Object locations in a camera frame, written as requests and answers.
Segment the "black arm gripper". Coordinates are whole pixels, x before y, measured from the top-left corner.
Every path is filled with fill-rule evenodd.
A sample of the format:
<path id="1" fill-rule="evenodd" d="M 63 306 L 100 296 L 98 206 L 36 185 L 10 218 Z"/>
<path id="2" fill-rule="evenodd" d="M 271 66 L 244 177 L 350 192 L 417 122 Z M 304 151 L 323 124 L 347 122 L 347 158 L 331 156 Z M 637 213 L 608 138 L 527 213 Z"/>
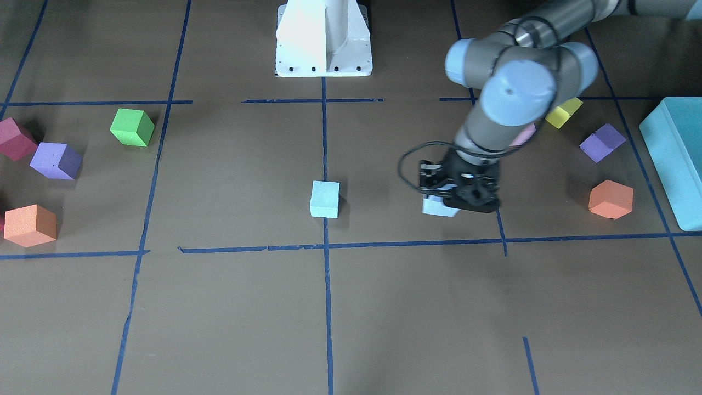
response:
<path id="1" fill-rule="evenodd" d="M 449 149 L 439 162 L 419 162 L 418 173 L 423 193 L 439 197 L 449 208 L 492 213 L 501 206 L 498 162 L 475 165 Z"/>

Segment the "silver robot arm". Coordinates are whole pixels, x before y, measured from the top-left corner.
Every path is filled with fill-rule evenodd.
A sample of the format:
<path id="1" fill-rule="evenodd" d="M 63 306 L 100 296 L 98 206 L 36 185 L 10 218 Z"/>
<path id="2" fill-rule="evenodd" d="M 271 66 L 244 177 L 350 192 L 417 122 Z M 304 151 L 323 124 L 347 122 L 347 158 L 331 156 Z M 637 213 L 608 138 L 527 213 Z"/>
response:
<path id="1" fill-rule="evenodd" d="M 547 1 L 485 38 L 455 42 L 445 58 L 449 80 L 480 97 L 439 162 L 421 161 L 414 189 L 451 209 L 492 213 L 499 161 L 514 141 L 594 82 L 597 56 L 568 38 L 609 16 L 699 20 L 699 1 Z"/>

